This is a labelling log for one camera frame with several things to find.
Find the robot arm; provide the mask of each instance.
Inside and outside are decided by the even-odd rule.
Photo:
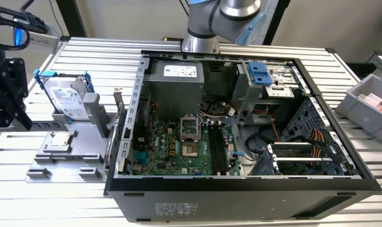
[[[258,36],[265,21],[261,0],[190,0],[184,52],[218,53],[217,35],[240,46]]]

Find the slotted aluminum table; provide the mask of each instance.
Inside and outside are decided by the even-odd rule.
[[[116,112],[113,89],[121,88],[128,103],[140,51],[180,51],[180,42],[72,38],[60,44],[40,70],[92,75],[100,103]],[[358,78],[337,54],[321,48],[277,46],[238,47],[221,44],[222,54],[300,58],[332,108]],[[26,112],[33,120],[49,120],[52,105],[38,85],[29,84]],[[374,139],[347,119],[338,117],[351,142],[382,186],[382,140]],[[113,199],[102,197],[102,183],[25,183],[25,173],[45,132],[0,133],[0,226],[122,226],[128,223]],[[382,227],[382,193],[320,221],[158,223],[170,226]]]

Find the white label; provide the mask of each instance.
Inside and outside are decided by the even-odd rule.
[[[156,215],[158,216],[193,216],[197,214],[197,202],[156,202]]]
[[[230,116],[230,117],[233,117],[234,112],[236,112],[236,109],[233,109],[233,108],[230,107],[230,110],[229,110],[229,116]]]
[[[197,77],[197,66],[166,65],[165,77]]]
[[[53,87],[50,90],[64,114],[74,120],[89,119],[78,92],[65,87]]]

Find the black plastic bracket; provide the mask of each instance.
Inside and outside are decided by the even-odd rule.
[[[60,41],[61,42],[66,42],[66,41],[69,41],[70,40],[70,36],[66,36],[66,35],[62,35],[61,37],[60,37]]]
[[[375,55],[382,56],[382,51],[373,51]]]
[[[329,53],[337,53],[336,49],[332,48],[332,47],[326,47],[325,50],[326,50]]]

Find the blue light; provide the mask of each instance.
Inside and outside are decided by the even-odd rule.
[[[20,46],[22,43],[22,30],[14,28],[13,35],[14,35],[14,46]]]

